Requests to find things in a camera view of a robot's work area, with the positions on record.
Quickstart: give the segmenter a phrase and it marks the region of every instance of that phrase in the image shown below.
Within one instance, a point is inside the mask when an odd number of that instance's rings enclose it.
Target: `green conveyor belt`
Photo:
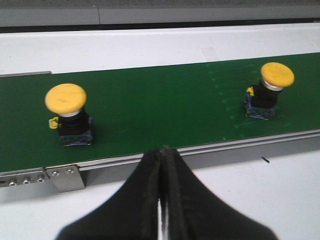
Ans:
[[[260,68],[280,62],[295,82],[271,120],[245,117],[247,87]],[[220,62],[0,78],[0,172],[320,129],[320,53]],[[44,103],[53,86],[87,93],[94,143],[65,147]]]

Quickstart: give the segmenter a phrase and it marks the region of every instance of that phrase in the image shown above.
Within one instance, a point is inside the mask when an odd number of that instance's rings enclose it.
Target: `white table surface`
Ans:
[[[162,66],[320,51],[320,23],[0,34],[0,74]],[[201,181],[281,240],[320,239],[320,137],[185,157]],[[0,240],[52,240],[105,202],[135,164],[90,172],[84,190],[0,188]]]

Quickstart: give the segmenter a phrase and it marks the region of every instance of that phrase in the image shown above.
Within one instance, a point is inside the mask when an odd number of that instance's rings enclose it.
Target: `yellow tab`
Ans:
[[[278,62],[268,62],[263,65],[261,74],[265,81],[276,87],[288,87],[295,80],[292,70]]]
[[[253,87],[253,86],[248,87],[248,88],[246,89],[246,92],[247,92],[247,93],[250,93],[251,96],[254,96],[254,95],[255,95],[255,93],[254,93],[254,87]]]
[[[81,109],[87,100],[85,90],[73,83],[51,88],[45,96],[45,105],[56,114],[70,114]]]
[[[58,116],[55,116],[54,118],[49,119],[49,128],[57,129],[59,126],[58,120],[59,120]]]

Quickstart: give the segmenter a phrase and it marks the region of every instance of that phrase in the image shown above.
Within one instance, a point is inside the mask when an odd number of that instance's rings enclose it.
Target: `black mark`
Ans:
[[[268,159],[266,159],[265,157],[261,157],[265,162],[267,162],[268,164],[270,163],[270,161]]]

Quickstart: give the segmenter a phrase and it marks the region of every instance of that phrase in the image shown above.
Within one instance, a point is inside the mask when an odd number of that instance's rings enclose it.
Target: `yellow button cap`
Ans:
[[[51,88],[45,96],[46,107],[56,114],[70,114],[82,108],[87,100],[85,90],[73,83]]]
[[[276,87],[288,87],[294,83],[295,75],[289,67],[278,62],[268,62],[261,68],[265,81]]]

